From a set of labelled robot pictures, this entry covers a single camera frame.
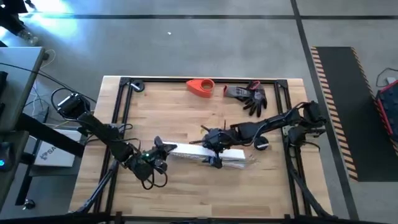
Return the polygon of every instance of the black floor mat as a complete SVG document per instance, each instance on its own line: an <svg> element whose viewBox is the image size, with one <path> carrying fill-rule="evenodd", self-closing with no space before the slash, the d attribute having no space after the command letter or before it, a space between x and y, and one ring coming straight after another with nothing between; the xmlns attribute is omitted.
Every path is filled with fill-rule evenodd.
<svg viewBox="0 0 398 224"><path fill-rule="evenodd" d="M349 176L364 182L398 181L398 155L354 49L311 51Z"/></svg>

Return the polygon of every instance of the work glove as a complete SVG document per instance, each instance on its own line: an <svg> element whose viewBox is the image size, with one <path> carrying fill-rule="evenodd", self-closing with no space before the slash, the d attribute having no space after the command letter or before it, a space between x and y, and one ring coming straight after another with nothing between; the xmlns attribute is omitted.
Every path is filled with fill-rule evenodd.
<svg viewBox="0 0 398 224"><path fill-rule="evenodd" d="M249 110L249 115L252 116L257 111L257 117L261 116L261 107L267 109L267 98L264 88L260 81L250 81L246 88L238 86L225 86L224 96L234 97L239 101L243 101L244 110Z"/></svg>

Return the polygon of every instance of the black metal frame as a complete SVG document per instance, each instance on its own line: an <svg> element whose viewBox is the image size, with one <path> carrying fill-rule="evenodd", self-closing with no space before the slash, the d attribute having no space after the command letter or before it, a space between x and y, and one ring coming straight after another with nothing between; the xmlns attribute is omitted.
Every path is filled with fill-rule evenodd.
<svg viewBox="0 0 398 224"><path fill-rule="evenodd" d="M134 79L141 79L142 81L144 81L144 83L150 83L150 82L164 82L164 83L184 83L187 82L189 80L191 80L191 78L185 78L185 77L172 77L172 78L151 78L151 77L122 77L120 82L119 82L119 90L118 90L118 95L116 97L116 104L114 107L114 112L113 112L113 117L112 117L112 123L116 123L118 121L118 115L119 115L119 108L121 106L121 98L123 96L123 92L124 92L124 87L127 85L128 86L128 90L127 90L127 97L126 97L126 103L125 103L125 107L124 107L124 113L123 113L123 117L122 117L122 123L126 123L127 122L127 116L128 116L128 112L130 109L130 102L131 102L131 98L132 98L132 86L130 85L130 83L134 80ZM212 78L212 80L215 83L234 83L234 84L247 84L247 82L250 79L243 79L243 78L237 78L237 79L231 79L231 78ZM285 103L286 103L286 109L289 110L292 108L292 104L290 101L290 93L289 93L289 86L287 83L287 80L260 80L262 84L266 84L266 85L273 85L274 86L274 90L275 90L275 97L276 97L276 102L277 102L277 109L278 109L278 113L283 113L284 109L282 107L282 100L281 100L281 95L280 95L280 91L281 89L284 92L284 96L285 96ZM108 166L109 166L109 158L110 158L111 154L109 149L107 148L105 155L104 155L104 161L103 161L103 166L101 168L101 176L100 176L100 180L104 177L106 171L108 170ZM285 154L285 160L287 161L288 159L291 159L291 157L287 154ZM304 175L304 171L303 171L303 163L302 163L302 159L301 159L301 155L300 155L300 149L296 148L295 149L295 160L296 160L296 165L297 165L297 170L298 170L298 176L302 178L304 184L305 184L305 175ZM105 213L111 213L111 209L112 209L112 202L113 202L113 197L114 197L114 191L115 191L115 186L116 186L116 179L117 179L117 174L118 174L118 170L116 169L115 174L112 176L111 179L111 183L109 186L109 190L108 190L108 198L106 201L106 208L105 208ZM294 178L292 177L292 174L287 171L287 176L289 179L289 189L290 189L290 196L292 199L292 208L294 211L294 216L297 217L300 215L300 210L299 210L299 201L297 198L297 194L296 194L296 188L295 188L295 181ZM100 212L100 205L101 205L101 194L99 195L95 206L94 206L94 213L99 213ZM303 205L304 205L304 211L305 214L308 216L311 216L311 208L310 208L310 204L307 202L306 198L303 195ZM187 220L189 218L164 218L164 217L123 217L124 221L133 221L133 220L147 220L147 221L170 221L170 222L175 222L176 220ZM268 223L275 223L275 222L282 222L284 219L263 219L263 218L255 218L255 219L219 219L219 218L214 218L212 220L220 220L220 221L227 221L227 220L234 220L232 222L247 222L247 223L253 223L253 222L268 222Z"/></svg>
<svg viewBox="0 0 398 224"><path fill-rule="evenodd" d="M133 87L131 85L133 80L134 80L133 78L129 78L129 77L120 78L118 95L116 96L116 103L115 103L113 115L112 115L112 121L111 121L112 123L118 122L119 109L120 109L121 100L123 97L124 87L126 85L128 85L126 103L124 105L124 111L123 111L123 117L122 117L122 123L127 123L127 117L129 114L130 102L131 102L132 92L133 92ZM105 150L102 168L101 168L101 174L99 177L100 182L108 170L110 157L111 157L111 151L109 150L109 147L107 146L106 150ZM106 208L105 208L106 213L110 213L111 209L112 209L113 196L114 196L114 191L115 191L115 187L116 187L116 179L118 178L118 170L119 170L119 166L116 167L116 170L114 171L114 174L112 175L112 179L111 179L111 183L110 183L109 191L108 191L108 198L106 199ZM98 198L96 199L96 202L94 204L94 209L93 209L94 213L100 212L101 201L102 201L102 192L99 193Z"/></svg>
<svg viewBox="0 0 398 224"><path fill-rule="evenodd" d="M22 113L19 116L16 130L28 131L29 134L39 140L48 142L53 146L62 149L77 157L82 157L85 146L60 134L58 131L37 121L35 118Z"/></svg>
<svg viewBox="0 0 398 224"><path fill-rule="evenodd" d="M43 118L41 119L41 122L44 123L47 120L47 116L48 115L49 115L49 109L47 108L44 111ZM40 145L40 140L38 139L35 142L35 146L33 148L33 152L31 154L24 152L22 157L21 157L20 163L26 164L27 165L27 169L26 169L24 178L22 180L21 187L20 187L19 192L18 192L18 196L17 196L16 201L15 201L15 205L16 206L21 206L21 205L23 205L25 203L25 200L26 200L26 197L27 197L27 193L28 193L29 188L30 188L30 183L32 183L32 179L33 179L33 177L30 175L30 170L31 170L31 168L33 166L34 159L35 159L35 157L37 155L37 152L39 150L39 145Z"/></svg>

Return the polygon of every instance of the wooden table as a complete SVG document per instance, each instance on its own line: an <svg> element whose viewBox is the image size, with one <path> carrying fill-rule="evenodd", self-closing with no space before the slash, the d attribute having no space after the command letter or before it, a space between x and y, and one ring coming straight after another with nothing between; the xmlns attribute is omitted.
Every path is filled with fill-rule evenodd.
<svg viewBox="0 0 398 224"><path fill-rule="evenodd" d="M104 77L95 116L110 123L120 77ZM307 101L303 81L288 79L292 105ZM134 128L125 138L139 138L142 149L153 146L155 136L164 141L187 143L201 139L200 125L222 127L246 121L259 121L277 114L274 87L264 85L268 108L261 118L249 117L242 103L223 98L224 84L216 84L212 98L200 98L186 90L184 83L146 83L142 93L133 93L128 123ZM215 169L198 161L169 156L169 183L161 189L144 190L141 182L128 169L119 169L112 213L122 211L126 216L145 217L239 217L283 218L292 214L292 202L279 130L266 133L270 147L256 151L244 149L246 157L256 162L245 169L224 167ZM70 210L76 210L92 194L101 172L105 146L93 142L86 147ZM320 154L313 146L302 147L302 160L308 188L323 208L331 213L328 190ZM161 184L163 177L155 181ZM303 214L301 192L298 187L300 211ZM107 189L101 210L105 208Z"/></svg>

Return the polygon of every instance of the gray floor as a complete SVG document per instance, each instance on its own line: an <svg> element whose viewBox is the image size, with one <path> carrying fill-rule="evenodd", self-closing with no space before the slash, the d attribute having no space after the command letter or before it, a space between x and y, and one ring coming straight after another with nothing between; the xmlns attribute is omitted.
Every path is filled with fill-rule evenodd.
<svg viewBox="0 0 398 224"><path fill-rule="evenodd" d="M117 4L105 0L33 2L38 10L51 13L293 14L289 0L119 0ZM372 0L297 2L300 13L309 16L398 15L397 1L383 0L382 4ZM24 21L41 38L46 49L54 49L57 53L55 60L43 71L93 98L98 95L103 75L190 75L303 78L308 97L316 100L294 20L49 19L34 14ZM398 67L398 20L304 20L303 25L309 45L356 48L375 90L376 75L385 67ZM1 40L9 46L25 46L23 41L7 32ZM41 95L48 95L57 87L40 78L37 86ZM31 109L27 108L27 113L31 113ZM57 115L52 113L51 117L57 118ZM320 142L333 211L339 217L347 218L330 148L326 138ZM21 184L17 176L0 218L67 212L75 179L75 175L35 179L29 197L38 206L22 212L20 207L12 204ZM362 220L398 223L398 183L351 183L351 188Z"/></svg>

